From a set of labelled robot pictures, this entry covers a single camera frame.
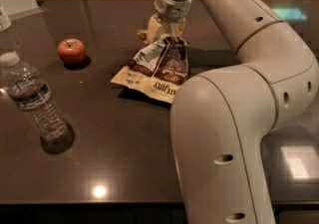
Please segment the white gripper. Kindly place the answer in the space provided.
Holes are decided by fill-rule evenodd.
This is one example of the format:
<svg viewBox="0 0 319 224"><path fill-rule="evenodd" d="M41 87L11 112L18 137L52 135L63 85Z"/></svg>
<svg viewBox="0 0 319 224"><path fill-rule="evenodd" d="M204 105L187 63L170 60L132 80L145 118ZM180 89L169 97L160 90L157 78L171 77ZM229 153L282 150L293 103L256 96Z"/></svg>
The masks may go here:
<svg viewBox="0 0 319 224"><path fill-rule="evenodd" d="M155 0L154 8L158 14L152 15L147 28L147 42L152 44L164 33L165 26L161 20L170 23L170 34L174 38L182 36L191 0Z"/></svg>

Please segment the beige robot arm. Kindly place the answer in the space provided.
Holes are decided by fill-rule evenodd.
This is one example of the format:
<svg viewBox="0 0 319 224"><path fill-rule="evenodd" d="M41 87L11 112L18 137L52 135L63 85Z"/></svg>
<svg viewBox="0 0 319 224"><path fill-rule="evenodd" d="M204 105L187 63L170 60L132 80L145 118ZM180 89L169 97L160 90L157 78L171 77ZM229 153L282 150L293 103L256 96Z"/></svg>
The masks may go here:
<svg viewBox="0 0 319 224"><path fill-rule="evenodd" d="M317 60L261 0L200 0L238 65L206 71L176 92L174 161L188 224L275 224L260 142L301 115L318 91ZM156 0L165 22L191 0Z"/></svg>

